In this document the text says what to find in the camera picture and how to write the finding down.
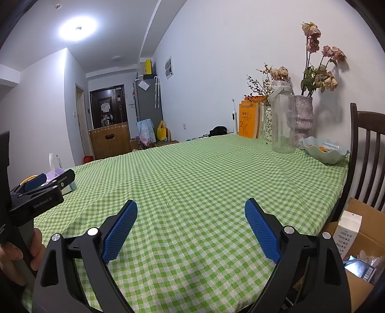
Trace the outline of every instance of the yellow box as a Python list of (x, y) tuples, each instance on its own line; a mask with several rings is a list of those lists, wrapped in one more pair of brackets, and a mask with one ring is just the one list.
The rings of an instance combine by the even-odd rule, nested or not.
[(146, 62), (144, 63), (144, 73), (145, 73), (146, 75), (152, 74), (152, 64), (151, 64), (151, 60), (146, 60)]

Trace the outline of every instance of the blue gripper pad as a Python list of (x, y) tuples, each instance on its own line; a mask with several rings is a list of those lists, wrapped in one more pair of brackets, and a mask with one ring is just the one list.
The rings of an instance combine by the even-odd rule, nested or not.
[(42, 184), (47, 182), (47, 176), (45, 174), (40, 174), (39, 176), (31, 179), (29, 182), (24, 184), (24, 191), (28, 192), (35, 188), (40, 187)]
[(278, 249), (278, 238), (258, 211), (255, 203), (251, 200), (247, 200), (244, 205), (244, 213), (255, 237), (257, 237), (257, 240), (262, 247), (263, 253), (268, 259), (271, 259), (275, 264), (278, 264), (281, 259), (281, 253)]
[(109, 261), (117, 258), (137, 216), (138, 207), (134, 201), (131, 201), (104, 238), (101, 256), (104, 264), (108, 264)]

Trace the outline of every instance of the chair backrest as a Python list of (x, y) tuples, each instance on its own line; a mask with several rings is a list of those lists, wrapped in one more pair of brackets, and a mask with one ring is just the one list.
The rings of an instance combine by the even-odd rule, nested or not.
[[(385, 114), (376, 113), (376, 112), (367, 112), (367, 111), (357, 111), (357, 105), (355, 103), (350, 104), (350, 114), (352, 118), (352, 145), (349, 159), (349, 169), (348, 175), (346, 179), (345, 186), (342, 191), (341, 198), (338, 202), (336, 210), (333, 214), (332, 221), (337, 221), (341, 215), (343, 207), (345, 206), (345, 202), (348, 198), (350, 188), (352, 186), (355, 167), (357, 163), (357, 153), (358, 153), (358, 129), (363, 128), (366, 129), (366, 144), (365, 144), (365, 154), (363, 159), (363, 165), (361, 169), (360, 181), (358, 183), (357, 191), (355, 194), (355, 198), (358, 199), (362, 193), (362, 187), (365, 180), (365, 175), (368, 168), (368, 160), (369, 160), (369, 151), (370, 151), (370, 139), (371, 132), (376, 133), (376, 145), (373, 159), (372, 171), (370, 174), (370, 179), (368, 183), (368, 187), (365, 191), (365, 196), (363, 201), (365, 203), (368, 202), (370, 194), (373, 190), (373, 184), (376, 177), (378, 161), (380, 157), (380, 144), (381, 144), (381, 135), (385, 135)], [(381, 188), (384, 182), (385, 177), (385, 157), (382, 162), (382, 171), (380, 174), (380, 179), (377, 184), (377, 188), (373, 197), (373, 200), (370, 206), (375, 207), (378, 197), (381, 192)], [(385, 203), (385, 194), (381, 199), (380, 205), (378, 207), (379, 210), (382, 210)]]

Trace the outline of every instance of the book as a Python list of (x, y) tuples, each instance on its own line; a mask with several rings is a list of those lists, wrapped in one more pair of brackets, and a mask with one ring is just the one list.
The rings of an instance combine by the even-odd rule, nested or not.
[(260, 102), (264, 97), (255, 97), (254, 101), (243, 100), (239, 104), (239, 135), (258, 138), (261, 114)]

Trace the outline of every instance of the black bag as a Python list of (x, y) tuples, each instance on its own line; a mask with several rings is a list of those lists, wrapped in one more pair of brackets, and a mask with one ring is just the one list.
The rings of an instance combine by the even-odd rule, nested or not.
[(227, 128), (224, 126), (216, 126), (213, 130), (210, 131), (209, 137), (227, 135)]

